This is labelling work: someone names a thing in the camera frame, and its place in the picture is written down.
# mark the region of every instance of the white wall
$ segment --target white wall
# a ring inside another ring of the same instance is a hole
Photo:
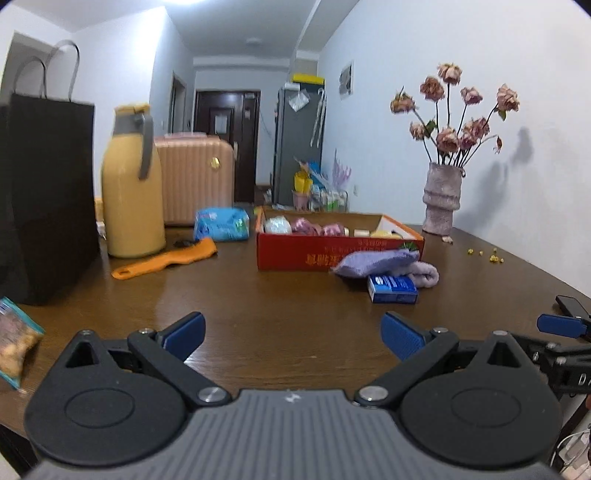
[[[74,99],[94,103],[95,192],[100,192],[100,167],[113,131],[114,109],[148,103],[164,7],[117,18],[76,32],[82,60]]]
[[[45,59],[46,53],[42,51],[35,52],[33,49],[11,48],[4,65],[4,75],[0,84],[0,104],[8,103],[10,96],[14,91],[14,80],[18,73],[18,69],[22,63],[35,55],[41,59]],[[27,95],[39,95],[39,88],[41,85],[42,68],[38,63],[30,63],[21,72],[20,78],[17,82],[17,92]]]
[[[195,89],[197,90],[261,91],[261,116],[259,119],[258,156],[256,159],[257,184],[269,184],[269,176],[273,169],[275,107],[279,89],[285,85],[286,74],[287,68],[283,70],[197,68],[195,75]]]
[[[191,121],[192,126],[193,100],[195,97],[193,89],[195,79],[193,55],[184,45],[170,17],[166,15],[154,60],[154,73],[150,91],[155,135],[164,135],[168,131],[168,110],[173,87],[173,74],[186,88],[183,131],[191,131],[192,128],[187,127],[187,120]]]
[[[414,142],[412,118],[390,113],[397,89],[414,95],[429,118],[433,104],[418,87],[438,63],[453,61],[485,101],[507,82],[521,109],[493,132],[504,149],[482,147],[467,166],[454,224],[548,271],[591,296],[591,18],[571,0],[361,0],[324,48],[328,112],[324,151],[339,148],[353,167],[352,208],[421,223],[428,168]],[[353,96],[340,100],[341,69],[355,61]],[[461,114],[457,88],[455,120]]]
[[[0,76],[15,33],[21,33],[49,45],[70,38],[70,32],[15,5],[0,10]]]

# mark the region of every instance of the door frame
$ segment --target door frame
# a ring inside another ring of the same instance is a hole
[[[261,124],[261,91],[260,90],[222,90],[222,89],[197,89],[195,90],[195,107],[193,109],[193,132],[197,128],[197,112],[199,111],[199,95],[207,93],[253,93],[255,95],[255,141],[254,141],[254,157],[255,157],[255,184],[256,187],[256,167],[258,166],[258,142],[259,142],[259,126]]]
[[[174,97],[174,83],[180,83],[182,85],[182,87],[184,88],[184,101],[183,101],[183,119],[182,119],[182,130],[181,132],[185,131],[185,120],[187,119],[187,93],[188,93],[188,88],[187,88],[187,84],[181,79],[180,76],[178,76],[174,71],[173,71],[173,79],[170,82],[170,101],[168,103],[168,125],[167,125],[167,131],[173,129],[174,126],[174,114],[175,112],[172,111],[172,116],[171,114],[171,106],[173,104],[173,97]]]

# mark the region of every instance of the ceramic vase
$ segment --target ceramic vase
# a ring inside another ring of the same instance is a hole
[[[427,205],[423,231],[447,236],[452,232],[453,212],[460,208],[462,169],[429,164],[423,202]]]

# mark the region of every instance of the pink towel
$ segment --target pink towel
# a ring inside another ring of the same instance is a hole
[[[417,288],[432,288],[439,282],[437,269],[425,262],[413,262],[390,272],[393,277],[408,275]]]

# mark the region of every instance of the wooden table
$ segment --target wooden table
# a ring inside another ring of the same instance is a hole
[[[190,237],[170,230],[170,243]],[[397,364],[382,344],[379,323],[396,310],[421,327],[445,326],[460,338],[483,339],[492,330],[568,343],[540,334],[535,321],[551,313],[557,294],[591,300],[513,255],[491,264],[493,246],[462,231],[454,245],[428,236],[424,261],[440,284],[420,293],[415,306],[373,305],[365,281],[331,274],[258,272],[256,241],[219,244],[216,258],[128,281],[111,277],[124,265],[103,251],[100,261],[51,305],[24,307],[47,334],[28,358],[22,387],[0,382],[0,424],[24,435],[28,400],[76,332],[125,338],[142,327],[162,329],[198,310],[207,319],[205,343],[190,364],[232,394],[241,388],[342,388],[348,395]],[[475,250],[468,255],[468,248]]]

